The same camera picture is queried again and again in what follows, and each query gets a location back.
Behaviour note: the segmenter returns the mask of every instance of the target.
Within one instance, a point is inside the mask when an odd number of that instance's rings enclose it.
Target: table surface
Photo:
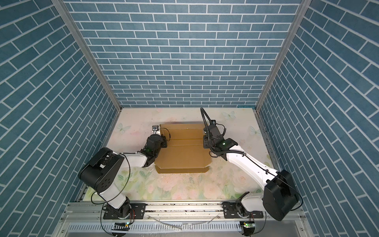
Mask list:
[[[251,108],[206,108],[211,119],[226,127],[225,139],[232,138],[250,155],[272,167],[271,159]],[[152,134],[152,126],[170,122],[202,122],[199,108],[126,108],[121,111],[107,147],[116,152],[136,152]],[[262,192],[258,184],[240,168],[223,158],[212,158],[206,173],[158,174],[155,165],[132,167],[130,180],[122,192],[130,200],[235,199],[246,191]],[[121,189],[128,168],[120,170],[115,183]],[[94,190],[89,188],[84,201]],[[102,200],[94,195],[93,200]]]

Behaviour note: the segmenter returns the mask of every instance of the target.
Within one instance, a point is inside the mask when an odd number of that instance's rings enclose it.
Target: cardboard box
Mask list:
[[[211,163],[209,149],[203,148],[204,124],[161,124],[170,131],[167,148],[155,159],[158,173],[205,173]],[[169,132],[160,130],[169,140]]]

